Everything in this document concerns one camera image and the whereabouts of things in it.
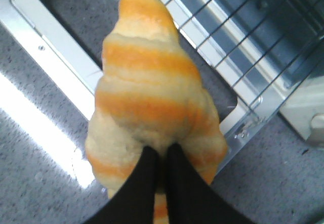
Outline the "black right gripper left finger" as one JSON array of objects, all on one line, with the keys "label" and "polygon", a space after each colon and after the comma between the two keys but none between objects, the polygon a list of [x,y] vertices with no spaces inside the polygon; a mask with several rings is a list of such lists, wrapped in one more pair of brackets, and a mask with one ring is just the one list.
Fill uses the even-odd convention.
[{"label": "black right gripper left finger", "polygon": [[118,192],[85,223],[153,223],[159,158],[149,146]]}]

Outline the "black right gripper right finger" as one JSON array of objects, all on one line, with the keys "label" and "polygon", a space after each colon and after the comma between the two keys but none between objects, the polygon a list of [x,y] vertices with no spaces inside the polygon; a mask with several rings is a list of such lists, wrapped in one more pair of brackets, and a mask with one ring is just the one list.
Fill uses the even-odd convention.
[{"label": "black right gripper right finger", "polygon": [[170,223],[249,223],[202,179],[179,144],[166,159],[166,193]]}]

